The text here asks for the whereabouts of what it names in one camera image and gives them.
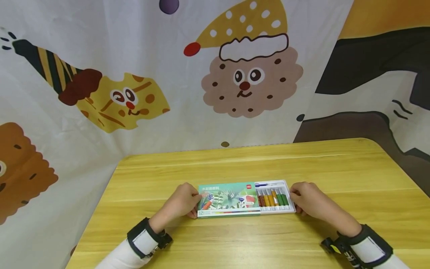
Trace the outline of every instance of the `finger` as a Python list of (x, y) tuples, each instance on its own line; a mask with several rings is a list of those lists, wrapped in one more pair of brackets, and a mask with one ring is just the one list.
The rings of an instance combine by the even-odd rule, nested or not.
[(194, 219), (194, 215), (193, 215), (193, 212), (191, 212), (191, 211), (187, 213), (187, 216), (188, 216), (189, 218), (192, 218), (192, 219)]
[(199, 191), (198, 191), (198, 190), (196, 190), (196, 188), (195, 188), (195, 187), (193, 187), (193, 185), (191, 185), (191, 184), (189, 184), (189, 183), (188, 183), (188, 185), (189, 185), (189, 188), (190, 188), (190, 191), (191, 191), (191, 194), (192, 194), (192, 195), (197, 195), (197, 194), (199, 194)]
[(296, 182), (294, 183), (291, 188), (290, 188), (290, 192), (300, 192), (300, 189), (303, 187), (303, 185), (305, 185), (306, 182)]
[(203, 196), (201, 196), (200, 194), (197, 194), (193, 197), (193, 201), (196, 203), (200, 202), (200, 200), (202, 199)]
[(295, 194), (295, 193), (293, 193), (293, 192), (291, 192), (291, 193), (290, 193), (290, 198), (291, 198), (291, 200), (292, 200), (295, 204), (299, 204), (299, 203), (300, 203), (300, 201), (301, 201), (301, 199), (302, 199), (302, 197), (301, 197), (301, 196), (299, 196), (299, 195), (297, 195), (297, 194)]
[(197, 212), (193, 209), (190, 212), (188, 212), (187, 216), (189, 216), (192, 219), (196, 219), (197, 218)]

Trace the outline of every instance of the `paint box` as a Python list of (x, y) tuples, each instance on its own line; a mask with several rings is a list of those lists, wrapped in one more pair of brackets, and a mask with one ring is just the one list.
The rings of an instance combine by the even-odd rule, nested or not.
[(200, 185), (197, 217), (294, 213), (285, 180)]

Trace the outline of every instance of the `child's hand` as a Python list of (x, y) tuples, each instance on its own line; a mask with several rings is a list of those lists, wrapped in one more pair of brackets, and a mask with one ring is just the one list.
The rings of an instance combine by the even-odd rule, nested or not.
[(197, 204), (202, 199), (199, 192), (189, 183), (179, 185), (164, 203), (163, 207), (150, 219), (154, 232), (160, 232), (172, 220), (181, 216), (197, 218)]
[(330, 199), (314, 183), (294, 183), (290, 189), (291, 200), (297, 205), (297, 213), (310, 215), (331, 224), (341, 234), (356, 236), (361, 225), (348, 212)]

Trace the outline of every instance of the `red pompom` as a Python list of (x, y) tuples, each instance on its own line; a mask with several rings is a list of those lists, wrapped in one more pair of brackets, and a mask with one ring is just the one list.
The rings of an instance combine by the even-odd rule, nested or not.
[(188, 44), (184, 49), (185, 56), (194, 56), (200, 51), (200, 44), (193, 42)]

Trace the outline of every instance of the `brown pompom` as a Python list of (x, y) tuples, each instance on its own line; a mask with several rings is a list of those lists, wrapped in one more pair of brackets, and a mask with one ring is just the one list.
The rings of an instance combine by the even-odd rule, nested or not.
[(65, 90), (58, 95), (58, 99), (66, 105), (75, 105), (98, 89), (102, 76), (101, 72), (94, 69), (82, 70), (67, 83)]

